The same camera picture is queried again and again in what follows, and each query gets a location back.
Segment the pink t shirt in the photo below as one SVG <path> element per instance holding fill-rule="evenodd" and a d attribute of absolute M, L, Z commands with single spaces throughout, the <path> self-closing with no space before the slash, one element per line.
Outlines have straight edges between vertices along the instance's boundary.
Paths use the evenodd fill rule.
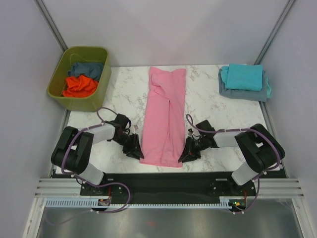
<path fill-rule="evenodd" d="M 184 68 L 165 71 L 151 67 L 149 70 L 142 164 L 182 167 L 178 160 L 185 147 L 186 73 Z"/>

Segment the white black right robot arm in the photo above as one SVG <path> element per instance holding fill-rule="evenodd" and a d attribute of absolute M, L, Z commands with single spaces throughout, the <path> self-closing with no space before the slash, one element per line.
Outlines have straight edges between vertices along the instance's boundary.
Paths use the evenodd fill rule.
<path fill-rule="evenodd" d="M 194 128 L 200 135 L 186 138 L 185 148 L 178 161 L 186 163 L 197 160 L 201 158 L 201 151 L 209 148 L 239 148 L 245 162 L 231 174 L 232 179 L 227 182 L 226 187 L 232 195 L 240 194 L 247 182 L 279 167 L 285 157 L 283 147 L 259 123 L 250 128 L 215 130 L 206 119 Z"/>

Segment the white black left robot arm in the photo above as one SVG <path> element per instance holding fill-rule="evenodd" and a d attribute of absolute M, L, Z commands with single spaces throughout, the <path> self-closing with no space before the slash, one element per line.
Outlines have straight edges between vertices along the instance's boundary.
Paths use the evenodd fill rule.
<path fill-rule="evenodd" d="M 126 156 L 143 159 L 139 135 L 132 133 L 131 129 L 131 120 L 123 114 L 83 129 L 67 126 L 53 150 L 51 163 L 60 167 L 63 173 L 88 183 L 96 194 L 103 195 L 107 193 L 109 184 L 106 174 L 90 163 L 92 146 L 114 141 L 122 146 L 122 153 Z"/>

